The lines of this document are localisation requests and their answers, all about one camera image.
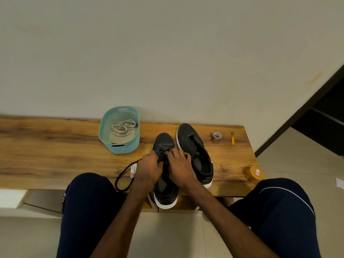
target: white paper on floor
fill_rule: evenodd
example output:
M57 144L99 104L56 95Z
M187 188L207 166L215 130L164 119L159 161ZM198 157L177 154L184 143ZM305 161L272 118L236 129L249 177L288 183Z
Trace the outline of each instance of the white paper on floor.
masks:
M336 178L336 186L340 187L341 189L344 189L344 181Z

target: black shoe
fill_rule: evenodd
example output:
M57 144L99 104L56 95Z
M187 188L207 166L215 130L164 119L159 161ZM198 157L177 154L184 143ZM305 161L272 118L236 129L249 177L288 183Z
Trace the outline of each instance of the black shoe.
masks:
M167 133L161 133L153 143L152 150L158 155L158 163L163 161L162 175L154 185L154 200L158 207L169 209L177 203L178 187L169 178L168 159L165 151L174 148L173 138Z
M191 125L183 123L177 130L176 139L179 149L191 155L192 168L196 173L198 181L205 188L210 187L214 175L213 162L205 150L203 141L196 130Z

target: leg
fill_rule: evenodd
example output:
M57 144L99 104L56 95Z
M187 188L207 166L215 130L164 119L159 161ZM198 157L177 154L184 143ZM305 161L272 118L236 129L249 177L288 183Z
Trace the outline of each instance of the leg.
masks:
M296 182L263 180L228 209L281 258L320 258L314 209Z
M90 257L124 199L103 176L74 178L65 194L57 258Z

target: coiled white shoelace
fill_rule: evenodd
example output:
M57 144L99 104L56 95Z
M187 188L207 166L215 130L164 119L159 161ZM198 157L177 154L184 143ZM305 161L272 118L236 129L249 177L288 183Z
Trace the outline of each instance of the coiled white shoelace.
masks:
M133 130L138 124L132 119L122 121L120 124L115 123L111 125L111 130L114 132L114 135L118 137L125 137L130 133L130 130Z

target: basket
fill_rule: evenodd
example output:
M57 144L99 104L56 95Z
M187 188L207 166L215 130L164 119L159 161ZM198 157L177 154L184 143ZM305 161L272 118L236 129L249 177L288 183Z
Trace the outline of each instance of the basket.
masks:
M129 142L123 144L112 144L110 142L110 134L112 133L111 125L120 123L124 120L132 119L138 123L137 133ZM139 113L132 107L115 107L108 110L101 119L99 127L99 138L104 145L114 154L127 154L133 152L140 142L140 121Z

